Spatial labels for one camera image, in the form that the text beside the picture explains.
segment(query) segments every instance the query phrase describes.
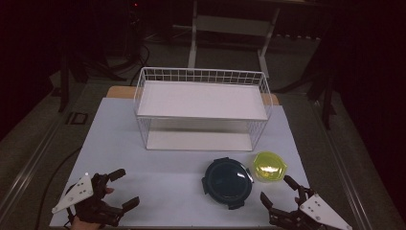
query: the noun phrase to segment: dark background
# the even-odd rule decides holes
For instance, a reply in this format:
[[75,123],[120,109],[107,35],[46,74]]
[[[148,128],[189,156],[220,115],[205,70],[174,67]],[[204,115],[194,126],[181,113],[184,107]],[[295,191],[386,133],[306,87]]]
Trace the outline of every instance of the dark background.
[[[101,31],[94,17],[89,16],[89,1],[72,2],[82,5],[69,9],[72,5],[64,1],[0,1],[0,140],[53,89],[49,76],[59,69],[62,12],[69,11],[75,31],[70,35],[77,39],[76,44],[89,49],[88,54],[95,58],[103,58],[106,44],[98,37]],[[334,11],[332,21],[331,10],[287,8],[276,34],[293,35],[293,39],[296,35],[324,38],[310,64],[316,70],[335,70],[334,88],[342,95],[395,206],[406,219],[401,190],[406,181],[402,145],[406,137],[406,50],[402,45],[406,7],[400,1],[348,1],[347,6],[344,11]],[[163,34],[170,34],[172,23],[191,24],[192,1],[148,1],[142,7],[143,17]],[[300,18],[305,14],[313,16]],[[268,15],[255,11],[252,16]]]

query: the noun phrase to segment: black cable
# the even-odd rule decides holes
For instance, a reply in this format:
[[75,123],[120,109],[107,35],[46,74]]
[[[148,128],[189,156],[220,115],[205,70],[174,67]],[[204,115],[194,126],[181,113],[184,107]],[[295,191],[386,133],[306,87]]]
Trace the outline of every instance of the black cable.
[[126,62],[117,64],[114,66],[109,66],[108,69],[111,70],[113,73],[116,73],[118,71],[124,70],[125,68],[128,68],[131,65],[136,65],[137,63],[134,63],[137,61],[137,58],[134,55],[131,55]]
[[134,80],[138,77],[138,74],[140,73],[140,71],[147,66],[147,62],[149,60],[149,55],[150,55],[150,51],[148,49],[148,47],[146,45],[141,45],[142,47],[144,47],[144,49],[147,50],[147,57],[146,59],[143,59],[140,55],[140,62],[141,62],[141,67],[137,70],[137,72],[134,74],[134,76],[131,79],[131,82],[129,83],[129,86],[132,86],[132,83],[134,82]]
[[130,70],[134,69],[137,65],[138,65],[138,63],[135,63],[131,67],[129,67],[128,69],[122,71],[121,73],[118,73],[117,75],[119,76],[121,74],[125,74],[125,73],[129,72]]
[[38,227],[39,227],[39,220],[41,219],[41,211],[42,211],[42,207],[44,206],[45,197],[46,197],[46,195],[47,195],[47,193],[48,193],[48,189],[49,189],[49,187],[50,187],[50,185],[51,185],[51,183],[52,183],[52,181],[53,181],[53,179],[54,179],[56,173],[59,171],[60,167],[62,167],[63,164],[65,164],[65,162],[66,162],[69,158],[71,158],[73,155],[75,155],[76,153],[78,153],[80,150],[81,150],[81,147],[79,147],[78,149],[76,149],[75,151],[73,151],[71,154],[69,154],[67,157],[65,157],[65,159],[63,159],[63,161],[57,166],[56,170],[55,170],[55,171],[53,172],[53,174],[51,175],[51,178],[50,178],[50,180],[48,181],[47,186],[45,187],[44,194],[42,195],[41,203],[39,204],[39,211],[38,211],[38,216],[36,217],[36,223],[35,223],[35,229],[34,229],[34,230],[37,230]]

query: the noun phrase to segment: wire rack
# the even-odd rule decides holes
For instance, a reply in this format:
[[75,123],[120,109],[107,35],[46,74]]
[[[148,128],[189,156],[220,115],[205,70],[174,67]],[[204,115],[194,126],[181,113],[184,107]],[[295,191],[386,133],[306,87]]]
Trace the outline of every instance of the wire rack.
[[[215,84],[255,85],[261,94],[263,107],[267,119],[272,113],[272,97],[268,82],[262,72],[219,70],[219,69],[191,69],[191,68],[161,68],[145,67],[141,70],[137,88],[134,95],[134,112],[144,143],[147,145],[148,134],[151,128],[151,119],[137,116],[140,102],[143,97],[144,86],[148,81],[181,81],[181,82],[203,82]],[[257,144],[267,122],[247,122],[252,149]]]

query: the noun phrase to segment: table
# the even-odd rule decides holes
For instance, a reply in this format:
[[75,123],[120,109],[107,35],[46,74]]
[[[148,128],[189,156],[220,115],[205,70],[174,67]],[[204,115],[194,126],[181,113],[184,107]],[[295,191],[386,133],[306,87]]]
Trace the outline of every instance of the table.
[[[131,87],[113,87],[101,101],[98,113],[73,168],[66,189],[85,173],[111,173],[126,170],[126,175],[109,184],[116,189],[104,201],[114,207],[139,196],[138,207],[126,213],[119,227],[201,227],[258,228],[269,227],[268,213],[259,200],[265,192],[275,207],[286,211],[297,209],[292,191],[283,181],[259,182],[245,206],[228,210],[204,195],[201,178],[213,160],[236,159],[248,168],[259,151],[272,150],[288,165],[286,174],[308,187],[305,170],[296,150],[289,124],[281,105],[275,105],[256,149],[235,151],[146,150],[132,111]],[[62,226],[66,213],[56,213],[51,226]]]

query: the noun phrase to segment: metal stand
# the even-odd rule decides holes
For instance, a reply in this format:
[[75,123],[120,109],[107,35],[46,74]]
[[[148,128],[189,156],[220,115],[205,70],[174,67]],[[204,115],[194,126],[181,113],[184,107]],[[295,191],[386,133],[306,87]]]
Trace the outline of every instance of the metal stand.
[[197,13],[197,1],[194,1],[192,19],[192,46],[189,54],[188,68],[194,68],[196,63],[197,31],[210,31],[237,35],[256,35],[265,37],[263,46],[258,50],[258,59],[260,71],[265,74],[266,78],[269,78],[268,67],[266,66],[265,61],[265,54],[272,37],[272,33],[274,32],[275,24],[278,19],[280,10],[280,8],[276,8],[274,10],[274,14],[270,22],[208,16]]

